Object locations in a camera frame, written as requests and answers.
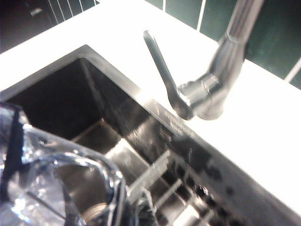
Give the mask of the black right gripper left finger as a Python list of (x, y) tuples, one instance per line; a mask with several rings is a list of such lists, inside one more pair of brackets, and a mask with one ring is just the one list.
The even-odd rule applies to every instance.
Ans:
[(112, 168), (114, 195), (109, 204), (111, 226), (132, 226), (131, 204), (127, 197), (127, 185), (117, 166)]

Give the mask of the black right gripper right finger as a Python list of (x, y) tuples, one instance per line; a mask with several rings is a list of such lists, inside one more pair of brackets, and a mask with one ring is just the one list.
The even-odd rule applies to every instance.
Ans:
[(135, 208), (136, 226), (155, 226), (156, 216), (150, 192), (142, 192)]

